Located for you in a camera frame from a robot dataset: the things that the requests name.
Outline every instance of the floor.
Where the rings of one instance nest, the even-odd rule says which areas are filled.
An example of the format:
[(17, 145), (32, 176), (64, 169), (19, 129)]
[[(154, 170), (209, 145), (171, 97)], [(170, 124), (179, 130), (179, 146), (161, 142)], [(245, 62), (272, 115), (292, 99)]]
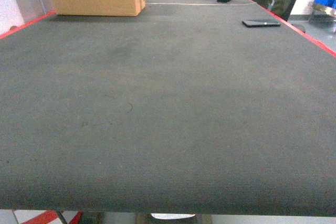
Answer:
[(321, 41), (333, 51), (336, 51), (336, 34), (333, 33), (333, 26), (335, 24), (331, 19), (318, 19), (310, 22), (307, 20), (290, 20), (289, 22), (303, 25), (308, 35)]
[[(99, 218), (84, 213), (79, 224), (134, 224), (134, 220), (135, 215), (132, 213), (105, 212)], [(212, 224), (336, 224), (336, 218), (212, 215)]]

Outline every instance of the white object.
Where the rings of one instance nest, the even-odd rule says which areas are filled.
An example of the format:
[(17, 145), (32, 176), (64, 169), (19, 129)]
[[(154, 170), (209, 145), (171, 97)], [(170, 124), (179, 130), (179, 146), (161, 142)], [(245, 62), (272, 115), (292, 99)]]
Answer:
[(178, 220), (194, 217), (195, 215), (177, 215), (177, 214), (151, 214), (155, 219), (160, 220)]
[(25, 23), (16, 0), (0, 0), (0, 3), (0, 34), (9, 31), (11, 26)]

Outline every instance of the gray table surface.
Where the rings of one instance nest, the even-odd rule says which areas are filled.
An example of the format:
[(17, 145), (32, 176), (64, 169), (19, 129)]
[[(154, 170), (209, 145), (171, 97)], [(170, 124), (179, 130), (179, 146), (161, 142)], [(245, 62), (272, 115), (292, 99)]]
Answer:
[(0, 41), (0, 208), (336, 216), (336, 59), (248, 0), (146, 2)]

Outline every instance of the shelf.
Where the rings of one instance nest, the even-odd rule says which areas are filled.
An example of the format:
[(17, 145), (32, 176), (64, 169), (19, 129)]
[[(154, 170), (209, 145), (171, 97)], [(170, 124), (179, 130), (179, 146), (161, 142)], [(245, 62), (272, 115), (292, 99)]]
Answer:
[(325, 14), (336, 18), (336, 9), (319, 4), (313, 4), (313, 8), (314, 10), (319, 10), (320, 12), (324, 12)]

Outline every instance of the red table edge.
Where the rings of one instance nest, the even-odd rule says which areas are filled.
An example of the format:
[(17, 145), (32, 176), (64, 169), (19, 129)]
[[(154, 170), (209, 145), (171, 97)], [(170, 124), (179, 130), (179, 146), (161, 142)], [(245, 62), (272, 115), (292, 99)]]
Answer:
[(280, 18), (279, 16), (275, 15), (274, 13), (270, 12), (268, 9), (263, 8), (262, 6), (260, 6), (262, 9), (264, 9), (265, 11), (267, 11), (270, 15), (272, 15), (273, 17), (277, 18), (279, 21), (281, 21), (282, 23), (284, 23), (286, 26), (290, 27), (291, 29), (293, 29), (294, 31), (296, 31), (297, 33), (299, 33), (300, 35), (304, 36), (304, 38), (306, 38), (307, 40), (309, 40), (310, 42), (314, 43), (315, 45), (317, 45), (318, 47), (320, 47), (321, 49), (323, 49), (324, 51), (330, 53), (332, 56), (334, 56), (336, 58), (336, 52), (333, 51), (331, 48), (329, 48), (328, 46), (326, 46), (325, 44), (323, 44), (322, 42), (312, 38), (311, 36), (309, 36), (308, 34), (305, 34), (304, 32), (302, 32), (301, 30), (299, 30), (298, 28), (296, 28), (295, 26), (291, 25), (290, 23), (288, 23), (287, 21), (284, 21), (282, 18)]
[(21, 29), (23, 29), (23, 28), (26, 28), (27, 26), (30, 26), (30, 25), (32, 25), (32, 24), (34, 24), (34, 23), (36, 23), (36, 22), (39, 22), (40, 20), (42, 20), (42, 19), (44, 19), (44, 18), (46, 18), (46, 17), (49, 17), (50, 15), (52, 15), (52, 14), (54, 14), (54, 13), (56, 13), (56, 11), (55, 11), (55, 10), (52, 10), (51, 12), (48, 12), (48, 13), (45, 14), (45, 15), (42, 15), (42, 16), (40, 16), (40, 17), (38, 17), (38, 18), (35, 18), (35, 19), (33, 19), (32, 21), (30, 21), (30, 22), (28, 22), (28, 23), (25, 23), (25, 24), (23, 24), (23, 25), (21, 25), (21, 26), (18, 26), (18, 27), (16, 27), (16, 28), (14, 28), (13, 30), (10, 30), (10, 31), (8, 31), (8, 32), (5, 32), (4, 34), (0, 34), (0, 39), (3, 39), (3, 38), (5, 38), (5, 37), (7, 37), (7, 36), (9, 36), (9, 35), (11, 35), (11, 34), (17, 32), (17, 31), (19, 31), (19, 30), (21, 30)]

